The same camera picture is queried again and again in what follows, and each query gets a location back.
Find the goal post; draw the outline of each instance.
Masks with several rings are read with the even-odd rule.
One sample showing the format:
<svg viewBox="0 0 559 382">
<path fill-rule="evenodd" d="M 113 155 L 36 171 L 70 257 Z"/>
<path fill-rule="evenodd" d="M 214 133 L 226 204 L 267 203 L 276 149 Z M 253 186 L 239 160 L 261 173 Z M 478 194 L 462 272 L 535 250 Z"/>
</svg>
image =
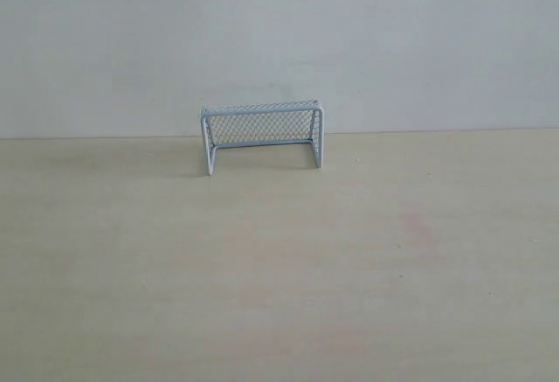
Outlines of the goal post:
<svg viewBox="0 0 559 382">
<path fill-rule="evenodd" d="M 204 107 L 200 115 L 208 175 L 218 149 L 310 144 L 322 166 L 324 110 L 317 100 L 237 107 Z"/>
</svg>

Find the light wood surface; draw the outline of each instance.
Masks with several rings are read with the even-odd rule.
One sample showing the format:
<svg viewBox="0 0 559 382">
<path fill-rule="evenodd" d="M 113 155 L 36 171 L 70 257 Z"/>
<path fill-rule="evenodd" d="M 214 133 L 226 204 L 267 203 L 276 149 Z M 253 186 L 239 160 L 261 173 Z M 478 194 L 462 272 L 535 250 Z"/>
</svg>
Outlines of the light wood surface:
<svg viewBox="0 0 559 382">
<path fill-rule="evenodd" d="M 0 380 L 555 382 L 558 143 L 0 142 Z"/>
</svg>

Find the metal frame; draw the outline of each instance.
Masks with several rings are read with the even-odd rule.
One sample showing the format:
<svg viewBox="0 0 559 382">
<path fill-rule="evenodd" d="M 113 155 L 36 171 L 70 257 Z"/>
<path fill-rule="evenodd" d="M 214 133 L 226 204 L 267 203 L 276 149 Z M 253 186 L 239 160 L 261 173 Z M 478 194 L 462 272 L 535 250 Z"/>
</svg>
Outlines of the metal frame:
<svg viewBox="0 0 559 382">
<path fill-rule="evenodd" d="M 312 112 L 307 138 L 259 139 L 234 142 L 218 142 L 211 127 L 211 117 L 223 115 L 258 115 L 272 113 Z M 314 125 L 318 123 L 318 133 L 315 134 Z M 280 144 L 310 144 L 313 150 L 316 167 L 321 168 L 324 157 L 324 109 L 317 100 L 287 102 L 281 104 L 262 104 L 240 107 L 204 107 L 200 114 L 200 126 L 204 140 L 204 152 L 208 167 L 208 175 L 212 175 L 216 164 L 218 149 L 245 148 L 251 146 L 270 146 Z"/>
</svg>

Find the miniature goal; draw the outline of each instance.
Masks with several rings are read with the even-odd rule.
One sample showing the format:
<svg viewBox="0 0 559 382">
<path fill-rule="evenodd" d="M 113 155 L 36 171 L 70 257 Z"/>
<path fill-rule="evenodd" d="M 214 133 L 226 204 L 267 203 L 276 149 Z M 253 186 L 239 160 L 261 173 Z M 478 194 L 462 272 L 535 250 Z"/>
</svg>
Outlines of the miniature goal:
<svg viewBox="0 0 559 382">
<path fill-rule="evenodd" d="M 240 107 L 204 107 L 202 138 L 211 175 L 218 149 L 310 144 L 317 168 L 322 166 L 324 110 L 317 100 Z"/>
</svg>

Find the wall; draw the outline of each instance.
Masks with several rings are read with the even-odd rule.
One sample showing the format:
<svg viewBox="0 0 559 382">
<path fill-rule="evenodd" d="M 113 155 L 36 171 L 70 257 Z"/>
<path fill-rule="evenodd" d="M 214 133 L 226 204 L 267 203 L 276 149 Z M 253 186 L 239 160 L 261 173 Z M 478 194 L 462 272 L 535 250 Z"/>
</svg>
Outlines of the wall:
<svg viewBox="0 0 559 382">
<path fill-rule="evenodd" d="M 318 97 L 329 132 L 559 126 L 559 0 L 0 0 L 0 136 L 196 135 Z"/>
</svg>

